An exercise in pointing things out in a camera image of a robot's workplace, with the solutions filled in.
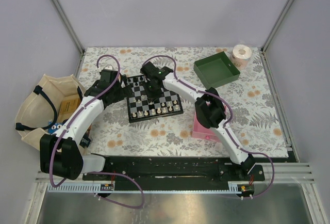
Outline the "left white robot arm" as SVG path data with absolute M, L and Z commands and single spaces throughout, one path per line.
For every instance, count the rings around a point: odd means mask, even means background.
M 80 142 L 107 106 L 125 98 L 118 71 L 103 69 L 101 78 L 84 94 L 81 103 L 65 124 L 40 139 L 40 168 L 49 174 L 74 180 L 80 174 L 94 172 L 100 180 L 110 178 L 112 168 L 101 155 L 83 155 Z

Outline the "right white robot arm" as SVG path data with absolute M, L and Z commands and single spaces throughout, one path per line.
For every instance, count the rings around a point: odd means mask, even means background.
M 242 144 L 231 129 L 224 107 L 226 102 L 219 97 L 215 88 L 204 90 L 177 78 L 172 69 L 168 67 L 160 69 L 150 61 L 142 66 L 141 73 L 146 78 L 144 88 L 150 100 L 159 98 L 162 90 L 169 90 L 193 103 L 199 124 L 212 130 L 229 153 L 231 162 L 236 165 L 235 176 L 245 181 L 253 175 L 255 159 L 251 153 L 244 151 Z

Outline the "black and grey chessboard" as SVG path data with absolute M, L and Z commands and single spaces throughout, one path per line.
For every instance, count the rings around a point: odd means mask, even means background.
M 177 93 L 161 89 L 161 95 L 154 101 L 147 98 L 143 83 L 144 75 L 127 78 L 133 95 L 127 99 L 128 119 L 130 123 L 183 114 L 183 107 Z

